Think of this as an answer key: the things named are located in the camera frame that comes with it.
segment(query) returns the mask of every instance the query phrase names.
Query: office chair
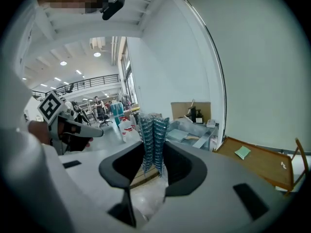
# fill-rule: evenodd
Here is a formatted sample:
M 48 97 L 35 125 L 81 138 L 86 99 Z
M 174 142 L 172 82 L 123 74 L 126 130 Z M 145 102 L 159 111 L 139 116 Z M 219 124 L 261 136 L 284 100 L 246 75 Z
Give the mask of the office chair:
M 72 92 L 72 90 L 73 90 L 73 84 L 71 84 L 71 85 L 70 85 L 69 90 L 67 90 L 67 89 L 66 89 L 66 93 L 71 93 L 71 92 Z
M 109 125 L 109 124 L 108 124 L 109 122 L 113 123 L 112 120 L 111 120 L 111 121 L 107 121 L 107 120 L 109 120 L 110 118 L 109 118 L 109 116 L 106 115 L 105 112 L 99 112 L 99 113 L 97 113 L 97 114 L 98 114 L 98 119 L 102 119 L 102 120 L 103 120 L 103 122 L 100 123 L 99 127 L 101 127 L 101 126 L 104 125 L 104 124 Z

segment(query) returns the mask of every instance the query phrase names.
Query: desk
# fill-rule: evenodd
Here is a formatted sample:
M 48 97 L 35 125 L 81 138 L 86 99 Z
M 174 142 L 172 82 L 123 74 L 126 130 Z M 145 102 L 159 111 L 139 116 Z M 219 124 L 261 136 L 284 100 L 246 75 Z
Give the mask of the desk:
M 242 160 L 235 151 L 245 146 L 251 152 Z M 216 151 L 239 162 L 242 166 L 258 174 L 274 186 L 291 191 L 294 187 L 294 174 L 291 158 L 287 155 L 265 150 L 252 144 L 227 137 Z

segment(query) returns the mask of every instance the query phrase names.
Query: hand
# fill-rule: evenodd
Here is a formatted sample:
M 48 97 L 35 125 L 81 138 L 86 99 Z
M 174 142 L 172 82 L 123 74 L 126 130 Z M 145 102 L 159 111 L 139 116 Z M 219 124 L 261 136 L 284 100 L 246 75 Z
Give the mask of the hand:
M 41 143 L 49 145 L 50 138 L 49 138 L 49 130 L 48 124 L 46 122 L 37 122 L 31 121 L 28 125 L 29 133 L 33 134 Z M 58 124 L 58 134 L 61 139 L 62 134 L 64 132 L 64 123 L 60 122 Z

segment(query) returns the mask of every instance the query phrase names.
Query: stacked plastic cups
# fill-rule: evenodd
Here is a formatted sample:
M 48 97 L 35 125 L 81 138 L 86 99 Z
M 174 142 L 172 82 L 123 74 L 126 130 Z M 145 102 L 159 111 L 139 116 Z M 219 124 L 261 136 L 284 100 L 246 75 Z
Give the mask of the stacked plastic cups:
M 142 161 L 142 170 L 146 173 L 151 168 L 154 161 L 154 118 L 149 115 L 139 116 L 138 124 L 145 149 L 145 155 Z
M 154 165 L 162 176 L 163 146 L 170 124 L 169 118 L 154 117 Z

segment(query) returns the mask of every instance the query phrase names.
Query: green sticky note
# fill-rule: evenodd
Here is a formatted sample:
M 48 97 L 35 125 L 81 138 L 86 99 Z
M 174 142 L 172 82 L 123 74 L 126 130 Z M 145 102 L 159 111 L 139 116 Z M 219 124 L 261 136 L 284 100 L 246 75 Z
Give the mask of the green sticky note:
M 244 158 L 248 155 L 248 153 L 251 150 L 249 150 L 248 148 L 242 146 L 239 150 L 235 151 L 235 153 L 242 159 L 244 160 Z

